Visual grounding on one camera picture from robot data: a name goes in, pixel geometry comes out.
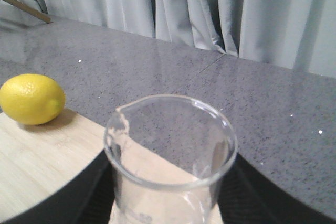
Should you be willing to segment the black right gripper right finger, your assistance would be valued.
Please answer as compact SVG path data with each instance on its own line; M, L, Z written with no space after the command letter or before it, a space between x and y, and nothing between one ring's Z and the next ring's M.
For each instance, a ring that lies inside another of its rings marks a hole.
M218 205L224 223L335 223L277 187L239 154L223 178Z

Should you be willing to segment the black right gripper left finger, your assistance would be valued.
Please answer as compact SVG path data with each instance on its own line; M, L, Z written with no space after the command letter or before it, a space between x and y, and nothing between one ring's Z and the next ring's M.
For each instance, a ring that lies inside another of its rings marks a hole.
M108 223L113 201L111 165L102 151L62 189L1 223Z

